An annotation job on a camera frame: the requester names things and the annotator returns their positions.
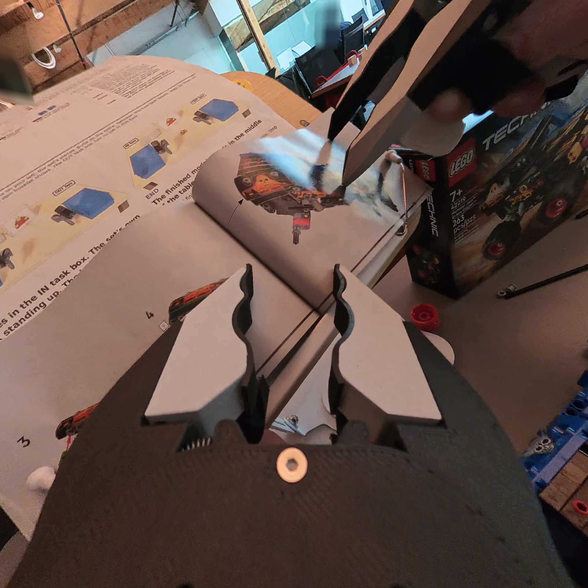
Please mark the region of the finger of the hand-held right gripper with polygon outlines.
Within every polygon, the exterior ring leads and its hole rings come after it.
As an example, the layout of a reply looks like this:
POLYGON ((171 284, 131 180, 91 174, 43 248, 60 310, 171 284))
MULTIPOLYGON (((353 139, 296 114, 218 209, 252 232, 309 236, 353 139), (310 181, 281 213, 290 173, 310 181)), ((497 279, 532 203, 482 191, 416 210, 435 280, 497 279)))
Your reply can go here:
POLYGON ((429 105, 450 83, 449 74, 432 81, 432 90, 418 90, 433 69, 484 15, 490 1, 450 1, 424 27, 400 75, 375 104, 363 130, 346 151, 342 184, 349 185, 393 144, 405 144, 409 129, 424 118, 429 105))
POLYGON ((330 120, 333 140, 367 101, 377 104, 391 89, 426 24, 449 1, 393 1, 330 120))

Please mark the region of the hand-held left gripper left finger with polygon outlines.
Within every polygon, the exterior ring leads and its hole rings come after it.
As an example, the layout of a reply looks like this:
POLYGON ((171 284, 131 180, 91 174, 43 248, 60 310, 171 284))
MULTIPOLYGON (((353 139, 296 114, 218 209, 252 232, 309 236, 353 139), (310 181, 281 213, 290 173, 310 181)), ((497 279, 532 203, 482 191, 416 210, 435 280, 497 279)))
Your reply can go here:
POLYGON ((253 294, 252 267, 243 267, 185 315, 145 411, 149 424, 186 423, 212 437, 220 421, 234 420, 248 442, 261 440, 269 388, 246 337, 253 294))

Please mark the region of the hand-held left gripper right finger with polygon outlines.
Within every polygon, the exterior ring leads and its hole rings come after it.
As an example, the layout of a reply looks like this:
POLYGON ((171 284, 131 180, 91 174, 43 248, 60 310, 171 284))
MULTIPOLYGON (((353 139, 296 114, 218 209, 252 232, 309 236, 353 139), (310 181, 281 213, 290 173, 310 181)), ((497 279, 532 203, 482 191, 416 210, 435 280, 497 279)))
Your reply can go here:
POLYGON ((363 422, 369 438, 397 423, 438 425, 442 415, 401 316, 342 265, 334 267, 329 412, 336 431, 363 422))

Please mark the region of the blue black brick truck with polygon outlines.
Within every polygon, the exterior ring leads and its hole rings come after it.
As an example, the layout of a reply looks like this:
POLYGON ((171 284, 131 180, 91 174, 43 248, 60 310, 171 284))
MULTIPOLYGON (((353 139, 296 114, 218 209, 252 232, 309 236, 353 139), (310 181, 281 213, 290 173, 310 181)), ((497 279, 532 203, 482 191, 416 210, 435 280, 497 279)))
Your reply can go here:
POLYGON ((587 535, 587 371, 579 391, 521 460, 540 499, 587 535))

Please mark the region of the instruction booklet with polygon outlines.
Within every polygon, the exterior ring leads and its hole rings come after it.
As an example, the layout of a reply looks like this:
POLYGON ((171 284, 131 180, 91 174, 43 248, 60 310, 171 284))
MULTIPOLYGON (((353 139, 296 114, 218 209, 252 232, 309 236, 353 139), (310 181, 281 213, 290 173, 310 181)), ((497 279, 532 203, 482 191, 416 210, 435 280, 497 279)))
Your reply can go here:
POLYGON ((247 334, 270 377, 332 302, 340 263, 373 286, 430 188, 380 157, 341 192, 347 126, 293 128, 223 77, 118 57, 1 115, 1 510, 30 540, 66 441, 171 326, 170 305, 254 273, 247 334))

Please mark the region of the grey desk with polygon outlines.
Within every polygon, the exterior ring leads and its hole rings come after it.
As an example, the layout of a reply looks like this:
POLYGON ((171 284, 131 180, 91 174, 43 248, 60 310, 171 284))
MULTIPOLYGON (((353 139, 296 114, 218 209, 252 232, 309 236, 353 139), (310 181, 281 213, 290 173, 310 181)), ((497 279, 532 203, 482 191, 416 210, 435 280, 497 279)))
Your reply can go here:
POLYGON ((538 499, 518 455, 572 400, 587 369, 587 272, 504 301, 507 285, 522 289, 587 264, 587 217, 566 221, 458 301, 412 282, 398 254, 375 292, 408 319, 417 303, 440 314, 440 335, 454 366, 498 422, 489 432, 467 419, 466 448, 481 510, 522 548, 531 587, 587 587, 587 537, 538 499))

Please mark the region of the person's right hand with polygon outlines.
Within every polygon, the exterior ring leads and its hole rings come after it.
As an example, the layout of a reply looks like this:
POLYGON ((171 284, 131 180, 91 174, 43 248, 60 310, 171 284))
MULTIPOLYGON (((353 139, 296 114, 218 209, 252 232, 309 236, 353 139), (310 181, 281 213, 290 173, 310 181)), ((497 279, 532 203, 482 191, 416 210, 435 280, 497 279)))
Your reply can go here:
POLYGON ((587 1, 490 1, 475 25, 418 87, 449 74, 425 112, 435 121, 531 114, 573 92, 587 68, 587 1))

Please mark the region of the computer monitor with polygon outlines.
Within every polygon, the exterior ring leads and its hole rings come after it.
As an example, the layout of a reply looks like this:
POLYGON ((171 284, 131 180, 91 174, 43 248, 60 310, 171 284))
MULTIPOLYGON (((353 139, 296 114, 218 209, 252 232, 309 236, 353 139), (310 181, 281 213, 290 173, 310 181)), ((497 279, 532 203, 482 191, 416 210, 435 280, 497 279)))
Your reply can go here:
POLYGON ((317 90, 317 78, 327 79, 341 67, 334 49, 313 47, 304 55, 295 58, 297 71, 306 85, 308 91, 317 90))

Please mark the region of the large red wheel hub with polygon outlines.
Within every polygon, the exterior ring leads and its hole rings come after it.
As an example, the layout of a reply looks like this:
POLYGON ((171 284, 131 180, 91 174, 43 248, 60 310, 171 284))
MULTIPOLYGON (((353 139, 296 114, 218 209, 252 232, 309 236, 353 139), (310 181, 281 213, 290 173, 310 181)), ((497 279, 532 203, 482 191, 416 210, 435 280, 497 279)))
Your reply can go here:
POLYGON ((410 319, 420 331, 433 333, 440 326, 437 307, 429 303, 420 303, 410 310, 410 319))

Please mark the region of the monster truck set box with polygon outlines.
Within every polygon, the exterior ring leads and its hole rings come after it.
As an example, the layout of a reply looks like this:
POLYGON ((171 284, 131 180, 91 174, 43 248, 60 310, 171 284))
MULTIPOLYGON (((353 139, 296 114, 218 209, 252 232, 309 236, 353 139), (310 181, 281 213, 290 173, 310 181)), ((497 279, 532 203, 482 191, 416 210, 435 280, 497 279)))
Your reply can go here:
POLYGON ((472 115, 448 155, 403 156, 432 187, 405 246, 412 282, 459 299, 587 208, 587 97, 472 115))

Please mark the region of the black axle rod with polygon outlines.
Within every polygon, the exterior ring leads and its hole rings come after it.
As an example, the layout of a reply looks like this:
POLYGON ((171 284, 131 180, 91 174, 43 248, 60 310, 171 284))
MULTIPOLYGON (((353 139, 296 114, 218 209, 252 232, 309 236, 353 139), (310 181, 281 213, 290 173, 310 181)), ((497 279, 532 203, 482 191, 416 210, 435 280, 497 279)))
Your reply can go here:
POLYGON ((518 296, 522 296, 526 293, 532 292, 534 290, 538 290, 541 288, 544 288, 548 285, 560 282, 562 280, 565 280, 569 277, 573 277, 576 275, 579 275, 581 273, 587 272, 587 263, 582 265, 582 266, 578 266, 577 268, 573 268, 570 270, 567 270, 565 272, 562 272, 560 274, 557 274, 555 276, 551 276, 548 277, 546 279, 543 279, 539 282, 536 283, 532 283, 530 285, 527 285, 525 287, 522 288, 518 288, 517 286, 515 286, 514 284, 510 284, 509 286, 507 286, 506 288, 504 288, 503 290, 500 290, 496 293, 496 298, 498 299, 512 299, 512 298, 516 298, 518 296))

